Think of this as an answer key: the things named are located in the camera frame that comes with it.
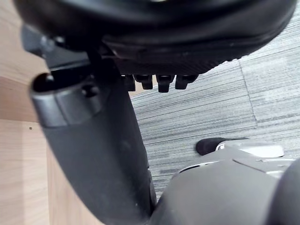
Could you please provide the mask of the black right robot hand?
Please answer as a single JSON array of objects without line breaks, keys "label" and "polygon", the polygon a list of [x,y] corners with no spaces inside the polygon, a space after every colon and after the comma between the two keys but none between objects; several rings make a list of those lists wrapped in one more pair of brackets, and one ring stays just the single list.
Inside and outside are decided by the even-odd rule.
[{"label": "black right robot hand", "polygon": [[297,225],[300,162],[247,138],[207,138],[159,199],[129,97],[183,90],[262,48],[294,0],[16,0],[38,121],[73,190],[106,225]]}]

